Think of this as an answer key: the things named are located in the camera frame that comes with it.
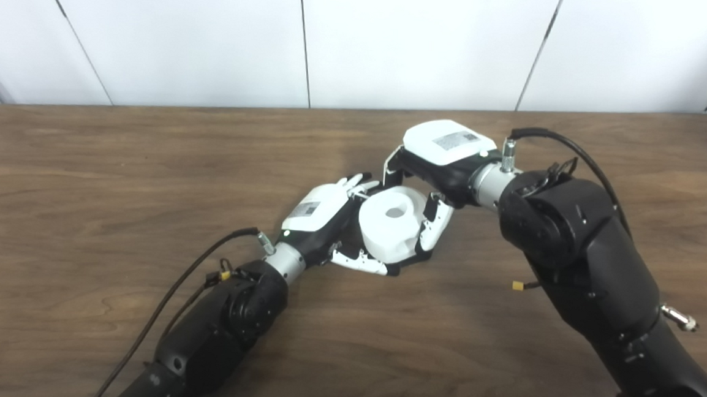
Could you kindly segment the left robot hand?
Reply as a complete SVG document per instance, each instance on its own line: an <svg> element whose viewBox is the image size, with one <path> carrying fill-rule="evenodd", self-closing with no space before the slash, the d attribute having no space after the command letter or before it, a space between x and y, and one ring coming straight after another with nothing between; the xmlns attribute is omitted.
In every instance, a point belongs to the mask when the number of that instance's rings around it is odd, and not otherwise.
<svg viewBox="0 0 707 397"><path fill-rule="evenodd" d="M344 231L358 217L368 194L381 184L363 172L310 190L283 220L268 263L289 279L328 262L380 276L398 276L397 263L383 263L365 248L341 245Z"/></svg>

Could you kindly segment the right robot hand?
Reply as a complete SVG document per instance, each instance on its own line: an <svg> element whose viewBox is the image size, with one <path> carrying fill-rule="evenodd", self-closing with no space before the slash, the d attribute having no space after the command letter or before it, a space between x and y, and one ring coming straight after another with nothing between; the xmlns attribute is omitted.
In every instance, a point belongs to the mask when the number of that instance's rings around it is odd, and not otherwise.
<svg viewBox="0 0 707 397"><path fill-rule="evenodd" d="M406 130L402 145L386 159L383 186L391 189L416 177L433 189L414 246L417 255L431 255L454 210L480 205L476 178L501 157L494 141L450 119Z"/></svg>

